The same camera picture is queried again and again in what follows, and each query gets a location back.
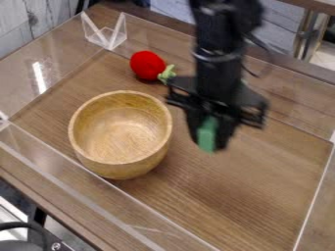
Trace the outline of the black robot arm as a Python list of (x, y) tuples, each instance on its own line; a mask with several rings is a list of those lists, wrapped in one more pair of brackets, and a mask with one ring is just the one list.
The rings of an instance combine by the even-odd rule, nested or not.
[(264, 127), (270, 102), (243, 79), (246, 42), (262, 26), (259, 0), (188, 0), (195, 20), (195, 75), (167, 80), (167, 103), (184, 111), (190, 137), (215, 153), (239, 126)]

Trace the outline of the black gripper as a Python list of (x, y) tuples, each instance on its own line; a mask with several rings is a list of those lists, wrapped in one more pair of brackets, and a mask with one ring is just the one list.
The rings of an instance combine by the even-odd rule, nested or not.
[(239, 125), (264, 127), (268, 100), (244, 82), (240, 56), (198, 58), (195, 69), (167, 81), (167, 102), (184, 111), (194, 143), (204, 119), (218, 119), (216, 149), (224, 150)]

